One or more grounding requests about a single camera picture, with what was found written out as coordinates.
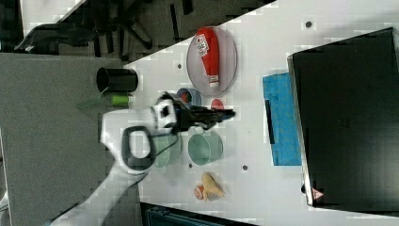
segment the blue notebook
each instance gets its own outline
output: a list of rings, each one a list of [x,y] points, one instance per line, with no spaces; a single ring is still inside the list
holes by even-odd
[[[288,73],[263,78],[263,97],[275,166],[301,166],[291,78]]]

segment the office chair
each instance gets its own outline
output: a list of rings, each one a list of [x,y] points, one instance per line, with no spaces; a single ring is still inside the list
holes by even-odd
[[[43,44],[60,43],[69,44],[73,47],[88,46],[94,40],[96,57],[99,57],[100,36],[107,36],[108,53],[113,52],[112,31],[119,31],[120,58],[127,60],[123,55],[124,31],[135,36],[146,49],[152,48],[152,39],[142,26],[133,18],[136,10],[142,2],[150,3],[152,0],[135,0],[135,2],[123,10],[122,0],[113,0],[111,3],[118,4],[118,16],[109,17],[108,0],[87,0],[76,13],[67,20],[57,24],[42,24],[32,29],[24,40],[14,50],[32,49]]]

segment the black cylinder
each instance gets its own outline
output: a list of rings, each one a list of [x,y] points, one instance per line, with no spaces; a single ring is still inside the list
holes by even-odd
[[[97,88],[99,91],[132,92],[137,89],[138,76],[134,70],[106,69],[97,71]]]

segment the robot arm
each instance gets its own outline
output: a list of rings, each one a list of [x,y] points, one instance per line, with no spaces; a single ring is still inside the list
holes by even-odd
[[[125,109],[104,114],[101,142],[115,158],[112,169],[86,201],[73,206],[46,225],[102,225],[125,190],[142,181],[149,173],[157,155],[152,136],[177,135],[196,125],[207,130],[234,115],[232,110],[201,106],[187,108],[183,101],[169,93],[165,93],[157,105],[148,109]],[[150,151],[144,157],[135,154],[142,150],[135,150],[131,145],[133,134],[144,134],[148,139]]]

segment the red bottle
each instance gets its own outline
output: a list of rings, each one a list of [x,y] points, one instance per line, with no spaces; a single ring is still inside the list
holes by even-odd
[[[195,37],[202,63],[208,75],[209,86],[219,86],[219,45],[212,27],[201,28]]]

